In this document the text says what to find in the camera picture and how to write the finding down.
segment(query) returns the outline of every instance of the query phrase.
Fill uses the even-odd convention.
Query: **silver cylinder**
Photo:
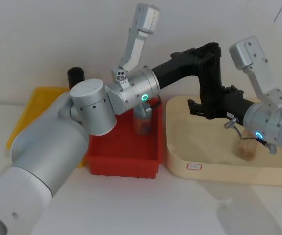
[[[126,89],[122,89],[119,82],[108,87],[108,95],[116,114],[122,114],[159,94],[159,82],[148,67],[130,75],[128,80],[131,86]]]
[[[253,104],[247,110],[243,125],[256,137],[282,147],[282,114],[272,120],[272,110],[263,103]]]
[[[88,79],[76,84],[70,91],[81,122],[90,135],[104,135],[117,123],[103,81]]]
[[[39,178],[54,196],[88,149],[84,128],[71,120],[44,121],[38,127],[37,139],[22,151],[13,166]]]

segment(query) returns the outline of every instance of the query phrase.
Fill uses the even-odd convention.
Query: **green led ring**
[[[142,101],[146,101],[149,98],[149,96],[147,94],[142,95]]]

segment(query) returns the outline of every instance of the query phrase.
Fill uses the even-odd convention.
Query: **white wall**
[[[36,86],[66,86],[67,70],[111,81],[123,56],[134,9],[140,0],[0,0],[0,102],[25,103]],[[222,49],[222,81],[254,92],[230,59],[229,46],[257,35],[282,88],[282,0],[143,0],[161,9],[141,65],[154,67],[169,54],[208,42]],[[165,96],[196,94],[197,78],[166,88]]]

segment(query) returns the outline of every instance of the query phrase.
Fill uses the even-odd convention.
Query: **black cylinder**
[[[233,114],[239,119],[238,124],[243,126],[243,118],[247,110],[254,104],[253,102],[243,98],[241,94],[228,92],[224,94],[224,106],[228,119],[232,119],[228,113]]]
[[[77,83],[80,83],[85,80],[84,71],[80,67],[72,67],[67,72],[69,89],[71,90]]]
[[[161,89],[187,76],[183,72],[182,64],[178,63],[178,60],[175,58],[158,65],[152,71],[156,75]]]

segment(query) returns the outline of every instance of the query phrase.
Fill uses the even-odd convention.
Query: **label sticker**
[[[188,170],[202,170],[202,164],[189,163],[186,168]]]
[[[229,118],[234,118],[234,115],[227,112],[227,117],[229,117]]]

